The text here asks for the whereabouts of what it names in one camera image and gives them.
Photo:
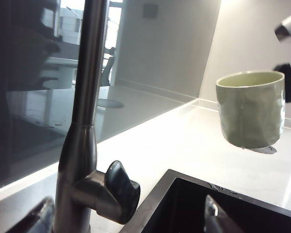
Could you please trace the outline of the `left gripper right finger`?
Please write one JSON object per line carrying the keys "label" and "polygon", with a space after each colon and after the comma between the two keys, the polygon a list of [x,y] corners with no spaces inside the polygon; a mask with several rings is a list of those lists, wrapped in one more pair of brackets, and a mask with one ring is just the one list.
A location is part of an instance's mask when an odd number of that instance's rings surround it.
{"label": "left gripper right finger", "polygon": [[235,223],[210,195],[205,199],[205,232],[234,233]]}

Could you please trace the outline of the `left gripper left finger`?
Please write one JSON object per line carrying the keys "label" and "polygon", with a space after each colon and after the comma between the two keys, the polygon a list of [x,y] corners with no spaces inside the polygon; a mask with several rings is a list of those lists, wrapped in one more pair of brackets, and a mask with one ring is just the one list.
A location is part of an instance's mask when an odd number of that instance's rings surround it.
{"label": "left gripper left finger", "polygon": [[54,200],[43,198],[7,233],[52,233]]}

